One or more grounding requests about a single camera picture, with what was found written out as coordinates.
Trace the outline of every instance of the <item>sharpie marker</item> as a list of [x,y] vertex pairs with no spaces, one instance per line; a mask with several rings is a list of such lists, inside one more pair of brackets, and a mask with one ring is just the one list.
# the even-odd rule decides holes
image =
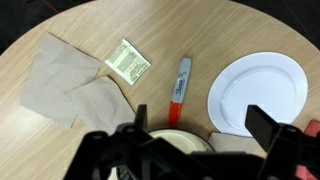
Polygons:
[[172,100],[169,109],[169,127],[174,128],[179,120],[184,95],[186,93],[188,79],[191,70],[191,59],[184,57],[181,60],[178,77],[174,86]]

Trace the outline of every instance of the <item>brown paper napkin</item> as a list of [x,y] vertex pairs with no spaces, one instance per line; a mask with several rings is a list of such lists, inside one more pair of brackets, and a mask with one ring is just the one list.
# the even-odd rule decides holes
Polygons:
[[244,151],[254,153],[259,147],[258,142],[253,138],[223,133],[211,133],[208,141],[217,152]]
[[68,92],[79,118],[92,130],[113,134],[117,126],[133,122],[134,113],[119,87],[108,77]]
[[71,127],[77,112],[65,92],[91,82],[100,62],[45,33],[21,105]]

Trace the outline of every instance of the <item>wooden table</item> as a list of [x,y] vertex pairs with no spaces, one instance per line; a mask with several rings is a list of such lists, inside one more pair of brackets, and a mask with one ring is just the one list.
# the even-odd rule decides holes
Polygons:
[[320,52],[300,34],[272,17],[224,0],[100,0],[63,12],[38,25],[0,57],[0,179],[61,179],[88,130],[71,129],[19,105],[37,46],[52,33],[104,61],[127,39],[152,64],[134,86],[106,65],[133,109],[148,104],[150,128],[166,122],[178,65],[193,59],[180,127],[207,137],[216,131],[207,96],[218,74],[234,60],[260,51],[295,59],[309,83],[308,99],[294,125],[320,119]]

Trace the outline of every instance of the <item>white plate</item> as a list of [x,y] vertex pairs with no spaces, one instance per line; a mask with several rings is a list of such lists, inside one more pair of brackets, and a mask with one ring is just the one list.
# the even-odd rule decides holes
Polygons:
[[290,124],[306,101],[303,69],[288,56],[261,52],[242,57],[214,81],[208,112],[222,133],[251,136],[244,125],[247,106],[256,104],[277,122]]

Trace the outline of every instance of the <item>floor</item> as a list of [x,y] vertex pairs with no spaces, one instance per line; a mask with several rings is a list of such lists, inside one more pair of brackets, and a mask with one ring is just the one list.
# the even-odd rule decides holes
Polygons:
[[[0,0],[0,55],[32,27],[91,0]],[[320,0],[233,0],[291,26],[320,49]]]

